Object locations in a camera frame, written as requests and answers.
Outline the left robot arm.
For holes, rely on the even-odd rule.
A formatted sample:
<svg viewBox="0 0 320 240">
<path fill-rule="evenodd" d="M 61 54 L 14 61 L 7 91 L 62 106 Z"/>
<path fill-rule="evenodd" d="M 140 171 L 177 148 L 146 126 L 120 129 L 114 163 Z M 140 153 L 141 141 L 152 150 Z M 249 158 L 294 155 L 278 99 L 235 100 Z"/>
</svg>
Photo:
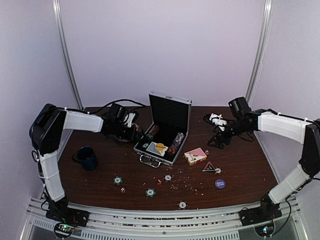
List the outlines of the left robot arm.
<svg viewBox="0 0 320 240">
<path fill-rule="evenodd" d="M 48 200 L 54 204 L 51 211 L 61 222 L 67 222 L 72 218 L 71 209 L 65 206 L 68 205 L 68 200 L 58 167 L 58 150 L 63 131 L 100 133 L 106 137 L 136 143 L 144 135 L 135 124 L 137 117 L 137 112 L 130 112 L 117 103 L 112 104 L 109 112 L 102 115 L 57 107 L 50 103 L 40 111 L 29 129 L 33 146 L 31 155 L 37 163 L 38 174 L 46 189 Z"/>
</svg>

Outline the aluminium poker case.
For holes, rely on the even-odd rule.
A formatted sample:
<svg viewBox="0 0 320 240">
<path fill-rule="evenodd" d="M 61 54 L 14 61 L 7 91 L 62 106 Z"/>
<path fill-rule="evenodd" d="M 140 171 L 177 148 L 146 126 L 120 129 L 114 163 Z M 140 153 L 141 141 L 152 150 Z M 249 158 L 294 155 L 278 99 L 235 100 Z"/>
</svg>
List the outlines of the aluminium poker case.
<svg viewBox="0 0 320 240">
<path fill-rule="evenodd" d="M 133 150 L 139 155 L 139 162 L 142 164 L 152 168 L 159 168 L 160 165 L 173 166 L 189 135 L 192 100 L 154 90 L 148 96 L 152 123 Z M 154 125 L 159 126 L 159 131 L 150 141 L 146 135 Z M 159 156 L 146 151 L 151 142 L 162 143 L 169 148 L 178 133 L 184 133 L 184 139 L 176 154 L 170 155 L 166 151 L 164 156 Z"/>
</svg>

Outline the purple small blind button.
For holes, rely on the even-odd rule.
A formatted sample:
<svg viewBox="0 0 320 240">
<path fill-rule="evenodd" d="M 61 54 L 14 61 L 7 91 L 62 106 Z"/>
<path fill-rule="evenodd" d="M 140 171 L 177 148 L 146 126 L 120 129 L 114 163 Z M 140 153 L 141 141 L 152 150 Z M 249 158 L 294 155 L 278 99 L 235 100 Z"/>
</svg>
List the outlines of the purple small blind button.
<svg viewBox="0 0 320 240">
<path fill-rule="evenodd" d="M 217 179 L 214 184 L 217 189 L 224 189 L 226 187 L 226 182 L 223 179 Z"/>
</svg>

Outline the triangular dealer button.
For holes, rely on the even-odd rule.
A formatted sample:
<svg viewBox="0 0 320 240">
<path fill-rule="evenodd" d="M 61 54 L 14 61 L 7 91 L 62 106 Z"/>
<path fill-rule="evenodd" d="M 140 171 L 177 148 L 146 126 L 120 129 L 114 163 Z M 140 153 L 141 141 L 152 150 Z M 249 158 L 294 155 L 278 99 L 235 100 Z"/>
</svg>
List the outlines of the triangular dealer button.
<svg viewBox="0 0 320 240">
<path fill-rule="evenodd" d="M 202 169 L 202 172 L 215 172 L 216 168 L 213 166 L 213 164 L 208 161 L 205 167 Z"/>
</svg>

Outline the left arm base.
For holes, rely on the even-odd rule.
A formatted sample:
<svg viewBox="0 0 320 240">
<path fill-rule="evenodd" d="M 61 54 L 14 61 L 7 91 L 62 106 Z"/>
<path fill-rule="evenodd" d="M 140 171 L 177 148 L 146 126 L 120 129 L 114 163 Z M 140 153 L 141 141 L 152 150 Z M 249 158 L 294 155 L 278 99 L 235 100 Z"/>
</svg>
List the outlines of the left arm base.
<svg viewBox="0 0 320 240">
<path fill-rule="evenodd" d="M 77 227 L 86 227 L 90 213 L 69 207 L 69 202 L 63 198 L 57 202 L 48 200 L 46 218 L 56 221 L 53 233 L 58 239 L 69 238 Z"/>
</svg>

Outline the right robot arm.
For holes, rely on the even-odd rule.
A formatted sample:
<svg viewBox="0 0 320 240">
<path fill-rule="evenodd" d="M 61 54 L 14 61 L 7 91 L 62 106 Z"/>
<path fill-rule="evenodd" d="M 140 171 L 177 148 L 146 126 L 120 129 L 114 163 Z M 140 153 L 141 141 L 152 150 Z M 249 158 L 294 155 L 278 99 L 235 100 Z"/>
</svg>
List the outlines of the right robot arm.
<svg viewBox="0 0 320 240">
<path fill-rule="evenodd" d="M 258 202 L 294 169 L 303 147 L 282 136 L 259 132 L 253 142 L 236 137 L 224 149 L 208 150 L 208 160 L 224 171 L 220 178 L 226 181 L 226 188 L 205 193 L 205 207 L 219 208 Z"/>
</svg>

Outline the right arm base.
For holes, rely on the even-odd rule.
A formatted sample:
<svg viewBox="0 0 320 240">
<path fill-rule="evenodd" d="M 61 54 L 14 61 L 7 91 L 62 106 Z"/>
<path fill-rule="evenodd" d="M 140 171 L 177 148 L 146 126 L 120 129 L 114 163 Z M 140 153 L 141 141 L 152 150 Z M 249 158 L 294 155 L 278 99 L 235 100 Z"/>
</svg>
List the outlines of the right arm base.
<svg viewBox="0 0 320 240">
<path fill-rule="evenodd" d="M 254 226 L 259 237 L 271 237 L 276 233 L 274 220 L 282 216 L 279 203 L 273 203 L 268 195 L 260 199 L 258 207 L 244 207 L 239 212 L 239 219 L 243 227 Z"/>
</svg>

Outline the red card deck box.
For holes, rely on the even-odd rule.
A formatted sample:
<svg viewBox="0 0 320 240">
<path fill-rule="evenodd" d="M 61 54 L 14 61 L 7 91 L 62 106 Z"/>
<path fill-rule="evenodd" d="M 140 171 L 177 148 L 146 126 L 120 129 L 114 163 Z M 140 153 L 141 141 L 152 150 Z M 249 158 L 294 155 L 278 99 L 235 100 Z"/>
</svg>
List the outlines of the red card deck box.
<svg viewBox="0 0 320 240">
<path fill-rule="evenodd" d="M 207 155 L 201 147 L 185 152 L 183 157 L 187 160 L 190 166 L 207 159 Z"/>
</svg>

